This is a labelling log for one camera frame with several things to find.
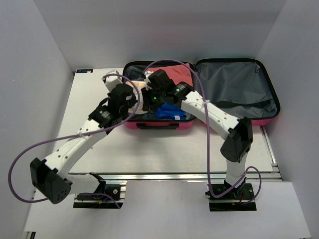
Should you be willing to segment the orange tissue pack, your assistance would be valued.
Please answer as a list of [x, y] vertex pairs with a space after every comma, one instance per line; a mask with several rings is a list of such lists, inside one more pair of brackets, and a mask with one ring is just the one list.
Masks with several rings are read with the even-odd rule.
[[129, 112], [132, 113], [135, 109], [137, 109], [136, 114], [144, 114], [146, 113], [146, 111], [143, 111], [144, 99], [143, 99], [142, 89], [146, 89], [147, 83], [144, 81], [132, 81], [132, 82], [137, 87], [138, 91], [136, 91], [136, 89], [130, 82], [126, 81], [126, 84], [133, 88], [133, 93], [135, 94], [136, 99], [138, 99], [138, 95], [140, 96], [140, 104], [137, 107], [137, 103], [135, 103], [135, 105], [129, 109]]

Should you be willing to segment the salmon pink garment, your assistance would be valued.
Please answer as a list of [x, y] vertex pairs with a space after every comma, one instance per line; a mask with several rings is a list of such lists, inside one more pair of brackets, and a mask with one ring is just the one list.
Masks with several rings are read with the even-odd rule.
[[185, 82], [190, 86], [193, 86], [193, 79], [191, 76], [191, 72], [188, 68], [183, 65], [174, 65], [164, 67], [165, 72], [169, 76], [170, 79], [177, 85], [181, 82]]

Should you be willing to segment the royal blue towel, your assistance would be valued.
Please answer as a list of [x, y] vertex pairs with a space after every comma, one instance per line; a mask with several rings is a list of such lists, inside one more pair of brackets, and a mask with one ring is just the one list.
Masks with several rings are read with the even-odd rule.
[[186, 114], [177, 106], [164, 103], [155, 112], [157, 120], [186, 120]]

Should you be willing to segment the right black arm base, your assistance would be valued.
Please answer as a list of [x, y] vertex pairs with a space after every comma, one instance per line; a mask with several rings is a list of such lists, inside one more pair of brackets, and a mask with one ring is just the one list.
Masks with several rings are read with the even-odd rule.
[[208, 198], [210, 212], [257, 211], [255, 193], [251, 183], [243, 182], [238, 188], [232, 189], [220, 198], [213, 197], [209, 187], [207, 188], [205, 195]]

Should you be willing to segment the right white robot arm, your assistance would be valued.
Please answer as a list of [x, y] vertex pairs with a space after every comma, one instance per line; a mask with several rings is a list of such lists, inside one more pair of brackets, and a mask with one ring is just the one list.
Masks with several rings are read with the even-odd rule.
[[147, 84], [143, 89], [144, 110], [152, 111], [164, 103], [174, 105], [209, 124], [224, 140], [220, 152], [226, 159], [225, 192], [232, 199], [238, 198], [243, 193], [245, 163], [253, 142], [251, 120], [224, 112], [186, 82], [175, 84], [162, 69], [143, 75]]

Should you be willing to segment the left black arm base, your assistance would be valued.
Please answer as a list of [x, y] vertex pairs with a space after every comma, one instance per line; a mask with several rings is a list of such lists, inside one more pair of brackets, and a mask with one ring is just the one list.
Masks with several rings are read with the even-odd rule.
[[124, 203], [126, 182], [106, 180], [98, 174], [75, 175], [73, 208], [120, 209]]

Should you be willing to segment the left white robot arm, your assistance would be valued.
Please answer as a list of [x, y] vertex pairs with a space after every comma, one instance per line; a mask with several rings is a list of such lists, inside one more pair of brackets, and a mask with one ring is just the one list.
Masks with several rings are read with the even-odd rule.
[[89, 193], [99, 199], [105, 194], [104, 181], [92, 173], [70, 175], [77, 161], [107, 136], [116, 124], [128, 116], [139, 96], [131, 84], [118, 84], [89, 114], [80, 127], [80, 137], [67, 140], [54, 153], [30, 163], [32, 184], [53, 204], [62, 202], [69, 194]]

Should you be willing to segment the blue label sticker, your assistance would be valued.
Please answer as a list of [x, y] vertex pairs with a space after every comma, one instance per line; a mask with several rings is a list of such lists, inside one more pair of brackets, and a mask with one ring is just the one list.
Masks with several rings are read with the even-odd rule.
[[93, 69], [77, 69], [76, 74], [90, 74], [93, 72]]

